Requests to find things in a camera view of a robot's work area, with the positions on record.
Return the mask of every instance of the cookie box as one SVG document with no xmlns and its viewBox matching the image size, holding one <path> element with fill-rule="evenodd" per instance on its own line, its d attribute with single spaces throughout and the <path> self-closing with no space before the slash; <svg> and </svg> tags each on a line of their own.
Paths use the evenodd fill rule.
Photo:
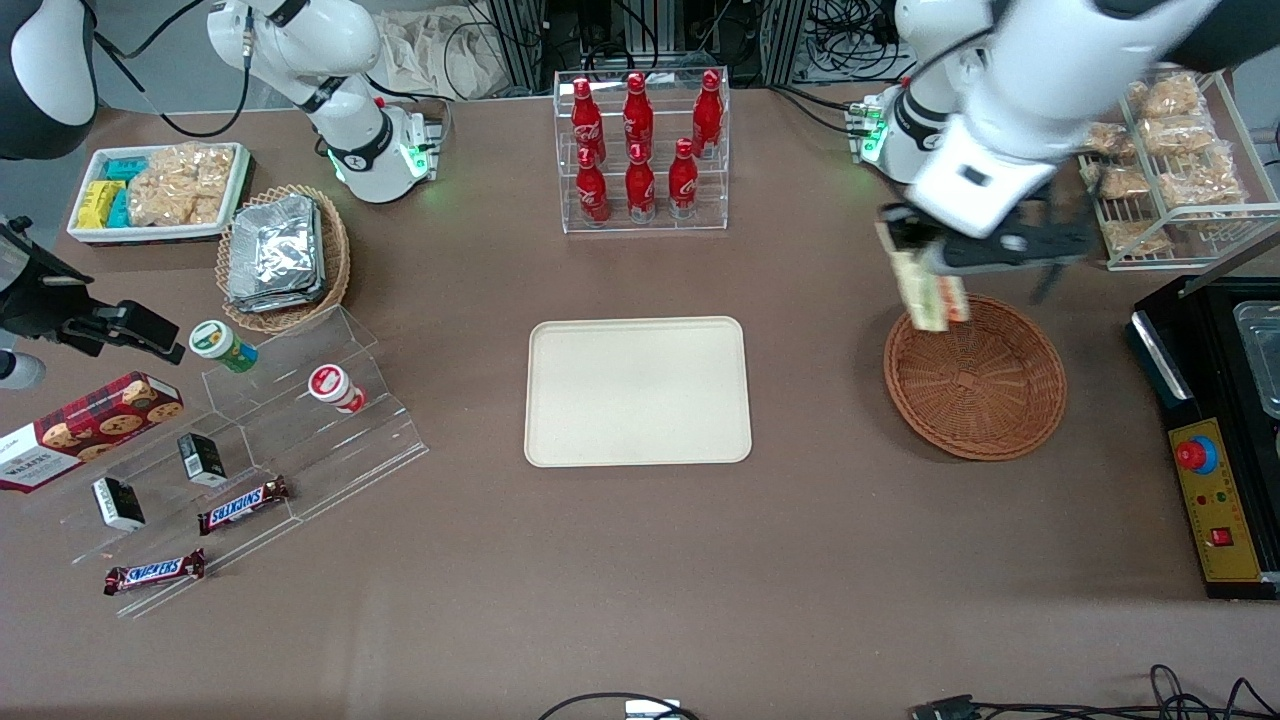
<svg viewBox="0 0 1280 720">
<path fill-rule="evenodd" d="M 177 389 L 129 373 L 0 438 L 0 489 L 31 492 L 182 410 Z"/>
</svg>

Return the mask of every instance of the red and white cup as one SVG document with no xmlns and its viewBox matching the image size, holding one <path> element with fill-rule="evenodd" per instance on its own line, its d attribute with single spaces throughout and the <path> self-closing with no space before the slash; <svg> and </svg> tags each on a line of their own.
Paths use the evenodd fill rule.
<svg viewBox="0 0 1280 720">
<path fill-rule="evenodd" d="M 337 365 L 320 365 L 311 372 L 307 389 L 325 405 L 333 405 L 338 413 L 356 413 L 365 406 L 365 391 L 351 382 L 347 370 Z"/>
</svg>

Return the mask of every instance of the white cloth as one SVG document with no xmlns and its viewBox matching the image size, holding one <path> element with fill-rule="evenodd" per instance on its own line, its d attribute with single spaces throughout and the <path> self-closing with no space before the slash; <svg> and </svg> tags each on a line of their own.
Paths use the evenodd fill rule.
<svg viewBox="0 0 1280 720">
<path fill-rule="evenodd" d="M 383 36 L 387 87 L 460 100 L 488 97 L 506 87 L 509 79 L 499 55 L 498 29 L 486 17 L 493 15 L 485 3 L 374 15 Z"/>
</svg>

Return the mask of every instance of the yellow panel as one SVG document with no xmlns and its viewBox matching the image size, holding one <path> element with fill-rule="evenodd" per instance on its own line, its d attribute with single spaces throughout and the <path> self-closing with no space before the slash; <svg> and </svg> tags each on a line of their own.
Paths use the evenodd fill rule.
<svg viewBox="0 0 1280 720">
<path fill-rule="evenodd" d="M 1217 419 L 1210 418 L 1194 425 L 1178 428 L 1169 433 L 1169 445 L 1175 448 L 1194 436 L 1204 436 L 1217 446 L 1217 468 L 1207 475 L 1178 466 L 1178 482 L 1183 486 L 1183 502 L 1192 520 L 1192 533 L 1196 537 L 1196 551 L 1201 556 L 1201 569 L 1204 579 L 1211 583 L 1249 582 L 1261 579 L 1258 556 L 1253 552 L 1253 538 L 1240 511 L 1240 498 L 1235 493 L 1235 478 L 1222 447 L 1222 433 L 1217 429 Z M 1228 528 L 1234 544 L 1213 547 L 1210 530 Z"/>
</svg>

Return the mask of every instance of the white tray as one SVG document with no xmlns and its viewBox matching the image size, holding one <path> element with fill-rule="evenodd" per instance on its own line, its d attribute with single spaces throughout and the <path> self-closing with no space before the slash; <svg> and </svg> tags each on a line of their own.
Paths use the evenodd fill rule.
<svg viewBox="0 0 1280 720">
<path fill-rule="evenodd" d="M 143 145 L 137 147 L 108 147 L 93 152 L 88 160 L 88 169 L 81 181 L 79 192 L 76 193 L 76 204 L 72 205 L 72 214 L 67 218 L 67 234 L 86 245 L 148 245 L 154 242 L 175 242 L 195 237 L 209 237 L 218 240 L 223 228 L 232 222 L 236 206 L 239 204 L 241 190 L 244 187 L 244 176 L 248 173 L 250 152 L 239 142 L 211 142 L 214 147 L 230 147 L 236 151 L 232 159 L 232 172 L 227 178 L 227 190 L 223 191 L 223 206 L 218 210 L 218 219 L 212 223 L 198 225 L 172 225 L 164 228 L 78 228 L 76 215 L 88 192 L 88 183 L 102 177 L 102 167 L 108 160 L 119 158 L 147 158 L 156 150 L 169 147 L 168 145 Z"/>
<path fill-rule="evenodd" d="M 529 336 L 532 465 L 739 462 L 750 452 L 733 318 L 550 322 Z"/>
</svg>

